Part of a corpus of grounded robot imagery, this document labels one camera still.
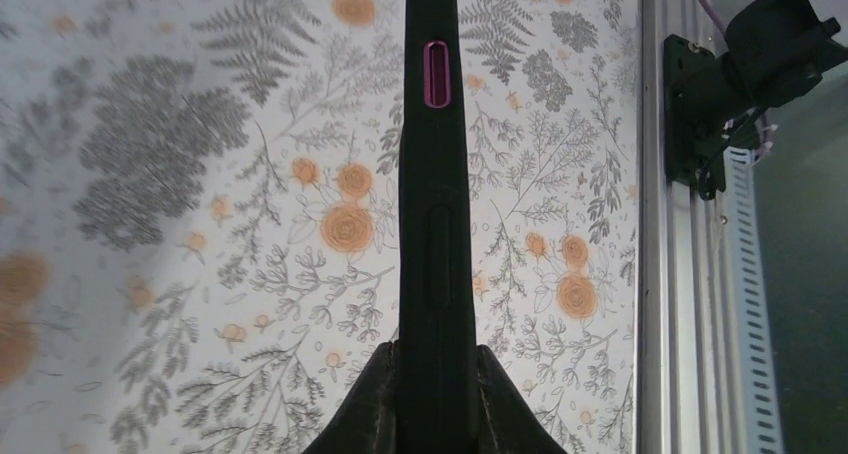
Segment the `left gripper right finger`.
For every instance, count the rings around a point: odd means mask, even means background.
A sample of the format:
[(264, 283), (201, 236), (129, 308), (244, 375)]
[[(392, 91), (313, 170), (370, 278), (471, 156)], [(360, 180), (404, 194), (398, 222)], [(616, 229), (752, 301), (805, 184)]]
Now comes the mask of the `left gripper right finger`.
[(488, 346), (477, 347), (477, 367), (478, 453), (566, 454), (541, 425)]

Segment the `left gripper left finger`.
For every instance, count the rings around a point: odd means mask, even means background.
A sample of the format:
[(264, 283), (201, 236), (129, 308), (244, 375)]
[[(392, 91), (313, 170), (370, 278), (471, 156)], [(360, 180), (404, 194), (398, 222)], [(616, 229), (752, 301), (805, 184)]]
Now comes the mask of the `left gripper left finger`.
[(377, 346), (305, 454), (395, 454), (396, 344)]

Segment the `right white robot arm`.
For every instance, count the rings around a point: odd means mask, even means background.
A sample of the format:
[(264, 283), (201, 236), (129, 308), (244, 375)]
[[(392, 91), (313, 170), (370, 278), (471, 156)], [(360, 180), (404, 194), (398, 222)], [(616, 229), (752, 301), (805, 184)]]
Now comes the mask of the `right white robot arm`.
[[(689, 122), (779, 108), (847, 61), (846, 46), (835, 39), (839, 21), (820, 18), (810, 0), (641, 0), (640, 11), (647, 30), (666, 34), (666, 48), (691, 56), (672, 61), (663, 75), (669, 111)], [(716, 28), (723, 54), (678, 36), (679, 28), (694, 26), (698, 11)]]

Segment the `phone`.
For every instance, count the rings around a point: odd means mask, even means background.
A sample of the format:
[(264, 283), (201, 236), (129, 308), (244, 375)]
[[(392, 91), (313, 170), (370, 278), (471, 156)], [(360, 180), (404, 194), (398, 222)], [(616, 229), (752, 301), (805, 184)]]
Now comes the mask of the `phone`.
[(397, 449), (470, 453), (479, 431), (457, 0), (405, 0)]

